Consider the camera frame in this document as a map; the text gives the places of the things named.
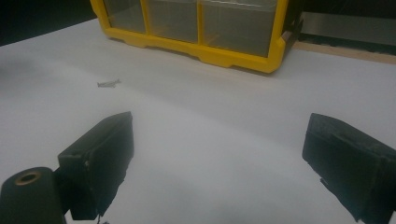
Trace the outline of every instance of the plastic drawer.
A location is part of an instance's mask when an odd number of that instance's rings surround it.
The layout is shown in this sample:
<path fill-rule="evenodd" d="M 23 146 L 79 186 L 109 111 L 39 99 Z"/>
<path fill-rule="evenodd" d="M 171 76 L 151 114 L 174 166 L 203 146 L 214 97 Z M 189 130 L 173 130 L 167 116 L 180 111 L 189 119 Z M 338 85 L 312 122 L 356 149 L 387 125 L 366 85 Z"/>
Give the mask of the plastic drawer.
<path fill-rule="evenodd" d="M 197 43 L 196 0 L 148 0 L 147 11 L 153 35 Z"/>
<path fill-rule="evenodd" d="M 140 0 L 104 0 L 111 27 L 145 33 Z"/>
<path fill-rule="evenodd" d="M 276 0 L 202 0 L 204 44 L 267 57 Z"/>

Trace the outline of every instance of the small metal part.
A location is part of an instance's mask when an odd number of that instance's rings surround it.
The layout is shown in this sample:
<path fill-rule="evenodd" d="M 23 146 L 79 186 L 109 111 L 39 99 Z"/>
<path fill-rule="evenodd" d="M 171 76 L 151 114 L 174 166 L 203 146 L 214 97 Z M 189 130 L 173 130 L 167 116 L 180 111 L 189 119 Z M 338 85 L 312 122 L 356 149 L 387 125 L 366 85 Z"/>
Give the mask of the small metal part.
<path fill-rule="evenodd" d="M 115 81 L 108 81 L 108 82 L 98 82 L 99 88 L 116 88 L 116 84 L 121 83 L 120 79 L 118 78 Z"/>
<path fill-rule="evenodd" d="M 40 176 L 41 176 L 41 174 L 37 171 L 27 172 L 25 174 L 20 175 L 15 180 L 15 184 L 18 186 L 28 185 L 28 184 L 31 184 L 31 183 L 37 181 L 37 179 L 39 179 Z"/>

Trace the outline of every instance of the gray surface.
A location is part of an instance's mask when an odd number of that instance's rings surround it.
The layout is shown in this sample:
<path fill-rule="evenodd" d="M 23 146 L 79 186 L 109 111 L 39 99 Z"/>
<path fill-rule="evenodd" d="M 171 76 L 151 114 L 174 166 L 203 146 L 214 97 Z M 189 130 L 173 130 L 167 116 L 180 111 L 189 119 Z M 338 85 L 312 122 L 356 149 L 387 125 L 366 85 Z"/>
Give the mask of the gray surface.
<path fill-rule="evenodd" d="M 302 159 L 306 127 L 316 112 L 396 147 L 395 71 L 292 50 L 264 77 L 127 46 L 85 22 L 0 48 L 0 182 L 57 168 L 98 121 L 131 110 L 135 155 L 103 221 L 354 224 Z"/>
<path fill-rule="evenodd" d="M 304 12 L 302 33 L 396 46 L 396 20 Z"/>

